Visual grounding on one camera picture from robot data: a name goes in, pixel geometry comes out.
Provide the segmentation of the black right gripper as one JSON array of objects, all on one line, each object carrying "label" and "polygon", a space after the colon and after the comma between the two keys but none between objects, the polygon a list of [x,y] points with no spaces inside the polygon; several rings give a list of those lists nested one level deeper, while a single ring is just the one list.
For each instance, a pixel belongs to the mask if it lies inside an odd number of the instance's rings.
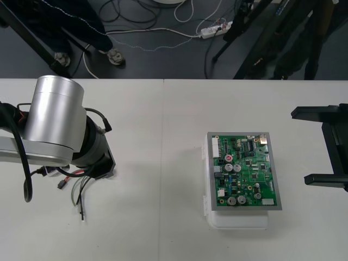
[{"label": "black right gripper", "polygon": [[347,103],[328,106],[296,107],[291,117],[305,121],[338,121],[323,123],[328,155],[334,174],[310,174],[304,177],[305,185],[342,188],[347,192]]}]

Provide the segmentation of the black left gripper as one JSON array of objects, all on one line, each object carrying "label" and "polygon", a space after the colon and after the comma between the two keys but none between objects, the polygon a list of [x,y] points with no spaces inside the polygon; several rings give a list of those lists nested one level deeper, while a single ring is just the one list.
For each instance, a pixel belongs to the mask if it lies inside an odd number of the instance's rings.
[{"label": "black left gripper", "polygon": [[115,167],[116,162],[110,147],[108,147],[102,158],[91,166],[92,170],[87,176],[95,180],[109,178],[114,175]]}]

